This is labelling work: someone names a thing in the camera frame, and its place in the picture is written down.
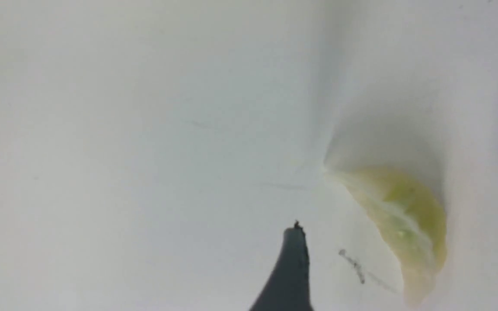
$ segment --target scratch mark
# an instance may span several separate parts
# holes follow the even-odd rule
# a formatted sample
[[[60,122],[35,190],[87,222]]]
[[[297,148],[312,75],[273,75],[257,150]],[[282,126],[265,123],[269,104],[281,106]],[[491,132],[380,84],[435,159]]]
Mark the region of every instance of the scratch mark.
[[[368,277],[370,277],[376,285],[380,286],[381,288],[385,289],[386,291],[389,291],[389,292],[394,293],[394,294],[398,294],[397,291],[393,287],[389,286],[386,282],[384,282],[381,278],[375,276],[375,274],[373,274],[372,272],[366,271],[358,263],[357,260],[354,260],[351,257],[349,257],[347,255],[346,250],[344,250],[343,248],[339,251],[339,255],[342,256],[345,260],[347,260],[348,263],[350,263],[352,265],[352,268],[356,271],[356,273],[358,275],[358,279],[360,280],[361,284],[365,283],[364,274],[366,273],[366,275],[368,275]]]
[[[281,184],[281,183],[268,183],[268,182],[260,182],[256,184],[260,187],[270,187],[281,190],[290,190],[290,191],[309,191],[310,188],[302,186],[302,185],[292,185],[292,184]]]
[[[357,260],[352,259],[351,257],[347,256],[345,253],[346,252],[343,249],[339,251],[339,255],[342,256],[345,260],[347,260],[347,262],[352,265],[354,271],[356,271],[360,283],[364,284],[366,280],[364,278],[364,273],[362,273],[362,266],[360,265],[360,263],[358,263]]]
[[[366,272],[366,274],[368,274],[368,276],[372,279],[372,281],[374,281],[374,283],[376,283],[386,291],[392,292],[393,294],[397,294],[397,291],[393,289],[393,287],[387,285],[386,282],[382,281],[381,278],[375,276],[372,272],[368,271]]]

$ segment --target white fabric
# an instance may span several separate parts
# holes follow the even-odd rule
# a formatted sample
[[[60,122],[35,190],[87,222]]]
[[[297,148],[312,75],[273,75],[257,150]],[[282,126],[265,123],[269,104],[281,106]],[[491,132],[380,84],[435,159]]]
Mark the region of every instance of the white fabric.
[[[296,219],[316,311],[401,310],[322,175],[382,122],[431,162],[352,159],[448,211],[423,310],[498,310],[498,0],[0,0],[0,310],[248,309]]]

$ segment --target white background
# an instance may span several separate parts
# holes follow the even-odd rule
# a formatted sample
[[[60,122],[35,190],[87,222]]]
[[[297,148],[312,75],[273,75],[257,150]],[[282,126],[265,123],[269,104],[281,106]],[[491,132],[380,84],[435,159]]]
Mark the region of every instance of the white background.
[[[245,310],[295,219],[316,311],[401,310],[322,175],[387,115],[439,161],[423,309],[498,310],[498,0],[0,0],[0,311]]]

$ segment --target yellowish blob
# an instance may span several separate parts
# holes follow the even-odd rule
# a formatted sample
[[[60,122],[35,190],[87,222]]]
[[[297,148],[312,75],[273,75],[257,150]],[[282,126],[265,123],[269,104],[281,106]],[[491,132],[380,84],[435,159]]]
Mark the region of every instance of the yellowish blob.
[[[447,256],[443,207],[426,186],[396,169],[371,167],[336,177],[401,262],[405,303],[416,308],[433,290]]]

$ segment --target dark pointed object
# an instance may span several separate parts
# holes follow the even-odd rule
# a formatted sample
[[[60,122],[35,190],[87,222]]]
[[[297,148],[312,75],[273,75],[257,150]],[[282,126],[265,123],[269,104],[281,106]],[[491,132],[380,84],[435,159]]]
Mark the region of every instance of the dark pointed object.
[[[310,305],[309,252],[299,221],[283,234],[278,260],[249,311],[313,311]]]

